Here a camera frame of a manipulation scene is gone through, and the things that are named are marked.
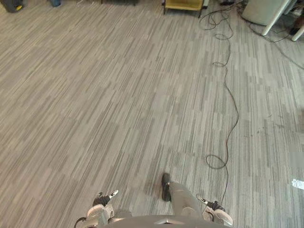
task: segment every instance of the white table leg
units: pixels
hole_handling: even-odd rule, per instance
[[[280,5],[279,9],[277,12],[274,14],[274,16],[271,18],[270,23],[265,27],[265,29],[262,32],[262,36],[267,35],[271,27],[276,23],[276,21],[279,19],[281,14],[284,12],[285,7],[288,5],[290,0],[283,0],[282,4]]]
[[[292,41],[296,41],[304,33],[304,26],[302,26],[299,31],[291,38]]]
[[[284,10],[284,15],[287,15],[292,10],[292,8],[296,4],[296,2],[297,2],[297,0],[290,0],[290,3],[288,4],[286,9]]]

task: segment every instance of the power cord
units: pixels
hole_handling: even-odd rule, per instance
[[[228,68],[227,68],[227,64],[229,62],[229,59],[230,59],[230,56],[231,56],[231,43],[230,43],[230,38],[233,37],[234,35],[234,32],[233,32],[233,29],[231,28],[231,25],[230,23],[228,22],[228,19],[229,19],[229,15],[227,14],[228,11],[230,11],[234,6],[237,6],[238,4],[242,3],[243,1],[240,1],[238,3],[235,3],[233,5],[231,5],[230,7],[228,8],[225,8],[225,9],[220,9],[220,10],[216,10],[216,11],[213,11],[211,13],[208,13],[207,15],[203,16],[200,20],[199,20],[199,24],[201,24],[201,22],[203,21],[203,19],[205,18],[208,18],[208,23],[210,25],[212,25],[211,28],[202,28],[203,31],[206,31],[206,30],[212,30],[214,28],[216,28],[217,25],[219,25],[222,21],[226,21],[228,27],[230,28],[230,31],[231,31],[231,35],[228,37],[226,36],[225,34],[222,34],[222,33],[217,33],[214,35],[214,37],[218,40],[226,40],[227,43],[228,43],[228,56],[227,56],[227,59],[225,62],[213,62],[212,64],[216,67],[223,67],[225,69],[225,76],[224,76],[224,86],[225,88],[227,89],[232,101],[233,101],[233,106],[234,106],[234,109],[236,110],[237,112],[237,119],[235,121],[235,123],[233,124],[233,126],[230,128],[229,132],[228,132],[228,135],[226,137],[226,143],[225,143],[225,148],[226,148],[226,159],[225,161],[220,158],[219,156],[215,155],[215,154],[208,154],[206,156],[206,163],[207,165],[211,168],[211,169],[214,169],[214,170],[220,170],[220,169],[223,169],[225,168],[226,169],[226,173],[227,173],[227,178],[226,178],[226,186],[225,186],[225,190],[224,190],[224,193],[223,193],[223,197],[222,197],[222,200],[221,200],[221,204],[223,203],[223,200],[224,200],[224,197],[226,195],[226,192],[227,192],[227,186],[228,186],[228,180],[229,180],[229,172],[228,172],[228,169],[227,169],[227,163],[228,163],[228,159],[229,159],[229,149],[228,149],[228,141],[229,141],[229,138],[231,136],[231,133],[232,131],[235,129],[237,123],[238,123],[238,120],[239,120],[239,112],[238,112],[238,107],[237,107],[237,104],[236,104],[236,101],[234,99],[234,96],[230,90],[230,88],[228,87],[227,85],[227,74],[228,74]],[[214,19],[214,16],[216,14],[220,14],[221,18],[220,18],[220,21],[217,23]],[[218,159],[222,165],[220,166],[213,166],[210,164],[210,158],[216,158]]]
[[[243,9],[244,9],[244,7],[239,7],[239,6],[237,7],[237,13],[239,14],[240,17],[241,17],[241,13],[243,12],[243,11],[242,11]],[[288,55],[286,55],[286,54],[284,53],[284,51],[276,44],[277,42],[280,42],[280,41],[286,39],[287,37],[289,37],[289,34],[287,34],[285,37],[283,37],[283,38],[280,39],[280,40],[274,41],[274,40],[272,40],[271,38],[266,37],[266,36],[263,36],[261,33],[259,33],[258,31],[256,31],[255,29],[253,29],[253,28],[252,28],[252,24],[253,24],[252,22],[247,22],[244,18],[242,18],[242,19],[245,21],[246,25],[250,28],[250,30],[251,30],[254,34],[256,34],[256,35],[262,37],[263,39],[267,40],[269,43],[273,43],[274,46],[276,47],[276,49],[278,49],[279,52],[280,52],[285,58],[287,58],[291,63],[295,64],[298,68],[300,68],[300,69],[302,69],[302,70],[304,69],[303,66],[301,66],[300,64],[298,64],[298,63],[296,63],[294,60],[292,60],[292,59],[291,59]],[[279,33],[281,33],[281,32],[287,31],[291,26],[292,26],[292,25],[287,26],[284,30],[279,31],[279,32],[276,32],[276,31],[274,31],[273,29],[270,29],[270,30],[273,31],[273,32],[275,32],[276,34],[279,34]]]
[[[76,228],[77,223],[80,222],[80,221],[82,221],[82,222],[86,221],[86,217],[81,217],[81,218],[77,219],[77,221],[76,221],[76,223],[74,225],[74,228]]]

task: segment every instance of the person's leg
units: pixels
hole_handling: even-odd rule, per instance
[[[185,186],[172,182],[169,174],[164,173],[162,187],[162,198],[164,201],[171,200],[174,215],[202,218],[197,199]]]

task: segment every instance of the metal leg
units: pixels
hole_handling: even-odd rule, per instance
[[[276,21],[279,19],[281,14],[284,12],[284,9],[288,5],[289,0],[283,0],[280,8],[275,12],[274,16],[271,18],[270,23],[265,27],[265,29],[262,32],[262,36],[266,36],[271,27],[276,23]]]
[[[185,186],[170,182],[169,191],[174,215],[202,218],[198,200]]]
[[[297,33],[291,38],[292,41],[296,41],[304,33],[304,25],[297,31]]]
[[[291,0],[290,3],[288,4],[288,6],[286,7],[285,11],[284,11],[284,15],[287,15],[292,8],[294,7],[294,5],[296,4],[297,0]]]

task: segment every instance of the floor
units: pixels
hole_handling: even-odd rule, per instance
[[[240,117],[223,206],[237,228],[304,227],[303,70],[229,14]],[[0,227],[72,227],[101,190],[118,189],[113,206],[135,216],[171,214],[164,171],[220,200],[226,172],[205,157],[225,159],[236,120],[225,70],[212,65],[228,54],[213,35],[230,31],[206,26],[189,12],[163,16],[152,0],[1,8]],[[304,38],[278,46],[304,65]]]

